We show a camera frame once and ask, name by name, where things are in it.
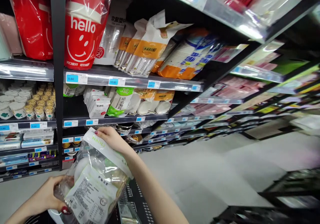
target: red fingernail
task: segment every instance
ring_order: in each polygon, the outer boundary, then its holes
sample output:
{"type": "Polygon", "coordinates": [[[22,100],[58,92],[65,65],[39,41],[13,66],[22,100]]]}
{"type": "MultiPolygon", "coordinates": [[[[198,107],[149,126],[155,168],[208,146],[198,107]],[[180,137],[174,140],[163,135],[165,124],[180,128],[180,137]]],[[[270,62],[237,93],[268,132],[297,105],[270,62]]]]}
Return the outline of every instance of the red fingernail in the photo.
{"type": "Polygon", "coordinates": [[[65,215],[70,215],[71,214],[71,212],[69,211],[69,209],[66,206],[64,206],[61,209],[61,212],[62,212],[62,214],[65,214],[65,215]]]}

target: hand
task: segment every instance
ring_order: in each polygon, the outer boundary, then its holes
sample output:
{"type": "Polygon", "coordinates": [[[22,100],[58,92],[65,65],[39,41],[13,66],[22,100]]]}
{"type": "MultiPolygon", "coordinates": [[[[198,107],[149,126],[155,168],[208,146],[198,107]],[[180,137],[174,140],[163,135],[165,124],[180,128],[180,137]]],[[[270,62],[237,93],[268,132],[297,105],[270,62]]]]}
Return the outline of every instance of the hand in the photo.
{"type": "Polygon", "coordinates": [[[113,127],[99,127],[94,134],[101,137],[113,150],[120,152],[121,154],[134,152],[113,127]]]}

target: red package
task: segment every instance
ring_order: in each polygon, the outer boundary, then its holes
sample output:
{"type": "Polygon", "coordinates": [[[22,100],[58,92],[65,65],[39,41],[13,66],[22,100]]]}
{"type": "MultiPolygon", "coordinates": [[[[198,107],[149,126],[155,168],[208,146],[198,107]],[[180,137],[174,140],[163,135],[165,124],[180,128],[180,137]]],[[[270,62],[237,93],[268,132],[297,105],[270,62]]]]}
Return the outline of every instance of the red package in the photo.
{"type": "Polygon", "coordinates": [[[22,51],[30,58],[53,58],[50,0],[10,0],[21,38],[22,51]]]}
{"type": "Polygon", "coordinates": [[[65,66],[92,67],[109,15],[111,0],[67,0],[65,66]]]}

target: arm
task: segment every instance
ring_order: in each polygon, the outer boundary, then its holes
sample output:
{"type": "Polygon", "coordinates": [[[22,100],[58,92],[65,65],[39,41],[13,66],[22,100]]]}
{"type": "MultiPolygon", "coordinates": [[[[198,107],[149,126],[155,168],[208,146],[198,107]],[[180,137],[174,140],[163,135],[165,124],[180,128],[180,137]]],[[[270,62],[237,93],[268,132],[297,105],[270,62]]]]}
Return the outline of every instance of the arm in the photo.
{"type": "Polygon", "coordinates": [[[120,152],[126,159],[128,167],[139,184],[156,223],[188,223],[179,207],[153,177],[146,164],[115,129],[112,127],[100,127],[95,134],[104,139],[111,148],[120,152]]]}

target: floor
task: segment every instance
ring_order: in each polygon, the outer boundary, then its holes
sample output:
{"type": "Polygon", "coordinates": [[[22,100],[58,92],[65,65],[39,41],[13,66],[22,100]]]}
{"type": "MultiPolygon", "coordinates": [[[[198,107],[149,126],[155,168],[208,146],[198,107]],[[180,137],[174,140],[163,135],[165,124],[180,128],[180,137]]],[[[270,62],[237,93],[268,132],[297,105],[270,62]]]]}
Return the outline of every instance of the floor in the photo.
{"type": "MultiPolygon", "coordinates": [[[[190,223],[208,224],[228,205],[271,206],[257,191],[286,171],[320,165],[317,137],[286,135],[255,142],[232,134],[144,153],[141,158],[190,223]]],[[[0,209],[0,223],[49,176],[61,174],[56,171],[0,183],[1,201],[5,203],[0,209]]]]}

